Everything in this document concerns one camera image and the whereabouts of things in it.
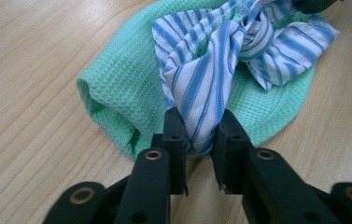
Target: fabric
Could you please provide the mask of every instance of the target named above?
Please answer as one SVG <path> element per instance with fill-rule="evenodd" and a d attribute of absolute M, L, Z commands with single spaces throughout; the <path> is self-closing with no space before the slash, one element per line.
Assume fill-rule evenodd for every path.
<path fill-rule="evenodd" d="M 149 147 L 162 132 L 164 112 L 152 23 L 160 17 L 196 8 L 218 8 L 224 0 L 162 0 L 132 16 L 97 58 L 77 77 L 89 116 L 128 157 Z M 309 17 L 293 14 L 274 24 L 284 27 Z M 227 108 L 238 118 L 254 145 L 269 139 L 297 115 L 314 74 L 314 66 L 283 87 L 264 91 L 244 63 L 233 74 Z"/>
<path fill-rule="evenodd" d="M 338 35 L 318 15 L 275 31 L 273 22 L 296 11 L 291 0 L 232 0 L 153 23 L 165 100 L 184 119 L 192 155 L 210 151 L 239 61 L 268 91 L 309 69 Z"/>

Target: white striped shirt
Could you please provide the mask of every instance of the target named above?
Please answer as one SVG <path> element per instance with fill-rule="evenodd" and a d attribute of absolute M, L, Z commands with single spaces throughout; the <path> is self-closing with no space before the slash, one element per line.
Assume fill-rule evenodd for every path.
<path fill-rule="evenodd" d="M 311 67 L 339 34 L 318 15 L 274 30 L 274 22 L 295 12 L 291 0 L 232 0 L 154 21 L 165 101 L 184 119 L 190 154 L 210 151 L 239 61 L 268 91 Z"/>

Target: wooden surface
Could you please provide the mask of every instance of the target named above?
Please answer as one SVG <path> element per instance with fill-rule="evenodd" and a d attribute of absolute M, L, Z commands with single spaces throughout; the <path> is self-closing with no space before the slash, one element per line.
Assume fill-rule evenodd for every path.
<path fill-rule="evenodd" d="M 152 2 L 0 0 L 0 223 L 40 223 L 68 187 L 131 172 L 87 115 L 76 77 Z M 298 117 L 263 145 L 329 191 L 352 181 L 352 0 L 324 15 L 342 34 L 319 59 Z M 241 196 L 218 191 L 211 161 L 190 164 L 190 197 L 173 197 L 172 223 L 247 223 Z"/>

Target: mint green towel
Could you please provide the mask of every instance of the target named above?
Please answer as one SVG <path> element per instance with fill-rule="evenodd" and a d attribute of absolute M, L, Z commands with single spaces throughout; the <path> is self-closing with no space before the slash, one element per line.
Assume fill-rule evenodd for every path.
<path fill-rule="evenodd" d="M 80 96 L 91 118 L 128 157 L 149 147 L 162 133 L 166 110 L 159 79 L 151 24 L 182 10 L 220 7 L 224 0 L 162 0 L 125 22 L 93 63 L 77 78 Z M 307 17 L 296 14 L 276 24 L 284 26 Z M 298 113 L 314 69 L 282 87 L 264 91 L 243 63 L 236 67 L 227 105 L 254 145 L 269 139 Z"/>

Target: striped cloth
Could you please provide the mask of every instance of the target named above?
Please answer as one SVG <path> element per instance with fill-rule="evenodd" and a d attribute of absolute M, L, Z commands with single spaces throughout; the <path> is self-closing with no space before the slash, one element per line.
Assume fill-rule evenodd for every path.
<path fill-rule="evenodd" d="M 232 0 L 153 22 L 165 101 L 184 119 L 191 155 L 209 153 L 239 61 L 268 91 L 311 67 L 339 34 L 318 15 L 274 30 L 295 12 L 291 0 Z"/>

